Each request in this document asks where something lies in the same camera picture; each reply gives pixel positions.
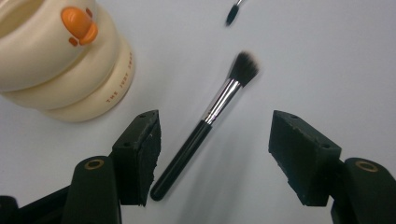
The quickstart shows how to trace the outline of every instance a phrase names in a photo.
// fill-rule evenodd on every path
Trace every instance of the black bristles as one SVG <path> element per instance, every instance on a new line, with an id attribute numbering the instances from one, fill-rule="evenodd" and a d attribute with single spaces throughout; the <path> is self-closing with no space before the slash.
<path id="1" fill-rule="evenodd" d="M 237 80 L 245 87 L 259 73 L 259 66 L 247 52 L 241 52 L 233 63 L 230 78 Z"/>
<path id="2" fill-rule="evenodd" d="M 227 26 L 229 26 L 229 25 L 231 25 L 231 23 L 233 23 L 233 20 L 235 19 L 236 14 L 238 13 L 238 10 L 239 10 L 239 6 L 233 5 L 230 12 L 228 13 L 227 21 L 225 22 L 225 24 Z"/>

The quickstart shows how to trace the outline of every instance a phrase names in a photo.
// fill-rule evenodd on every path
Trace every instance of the brass screw hole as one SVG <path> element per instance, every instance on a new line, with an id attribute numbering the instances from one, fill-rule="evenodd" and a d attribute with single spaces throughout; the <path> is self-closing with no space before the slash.
<path id="1" fill-rule="evenodd" d="M 367 172 L 378 172 L 378 167 L 368 161 L 356 161 L 355 165 Z"/>
<path id="2" fill-rule="evenodd" d="M 95 170 L 103 166 L 105 164 L 102 160 L 91 160 L 85 163 L 84 167 L 87 170 Z"/>

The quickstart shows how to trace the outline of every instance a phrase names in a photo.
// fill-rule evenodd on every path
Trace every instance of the small makeup brush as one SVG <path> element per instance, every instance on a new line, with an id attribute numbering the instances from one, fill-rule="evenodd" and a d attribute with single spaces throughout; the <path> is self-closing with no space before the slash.
<path id="1" fill-rule="evenodd" d="M 220 89 L 217 97 L 212 101 L 190 137 L 152 188 L 150 196 L 153 200 L 159 201 L 163 198 L 212 129 L 212 124 L 216 118 L 233 99 L 238 90 L 241 87 L 245 87 L 258 73 L 259 67 L 252 56 L 247 52 L 239 53 L 233 63 L 230 75 Z"/>
<path id="2" fill-rule="evenodd" d="M 226 26 L 229 26 L 229 25 L 231 25 L 231 23 L 233 23 L 233 20 L 235 19 L 236 14 L 238 14 L 239 5 L 241 5 L 242 1 L 244 1 L 244 0 L 238 0 L 238 2 L 236 4 L 234 4 L 233 7 L 231 8 L 231 10 L 227 16 L 227 21 L 225 22 Z"/>

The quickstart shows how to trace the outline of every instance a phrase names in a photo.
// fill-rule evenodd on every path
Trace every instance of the stacked cream container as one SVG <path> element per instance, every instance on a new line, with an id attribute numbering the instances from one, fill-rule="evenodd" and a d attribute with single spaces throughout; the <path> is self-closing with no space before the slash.
<path id="1" fill-rule="evenodd" d="M 127 92 L 133 54 L 94 0 L 0 1 L 0 92 L 64 121 L 107 112 Z"/>

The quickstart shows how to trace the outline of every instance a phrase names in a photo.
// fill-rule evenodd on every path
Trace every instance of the white table surface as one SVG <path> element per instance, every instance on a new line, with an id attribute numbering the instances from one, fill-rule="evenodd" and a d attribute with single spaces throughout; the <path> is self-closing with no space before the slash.
<path id="1" fill-rule="evenodd" d="M 0 194 L 24 206 L 70 184 L 78 162 L 108 155 L 140 113 L 159 109 L 158 178 L 241 50 L 262 66 L 215 124 L 169 194 L 123 206 L 123 223 L 332 223 L 306 207 L 268 153 L 274 110 L 300 116 L 396 176 L 396 1 L 98 0 L 131 44 L 123 100 L 98 119 L 64 123 L 0 98 Z"/>

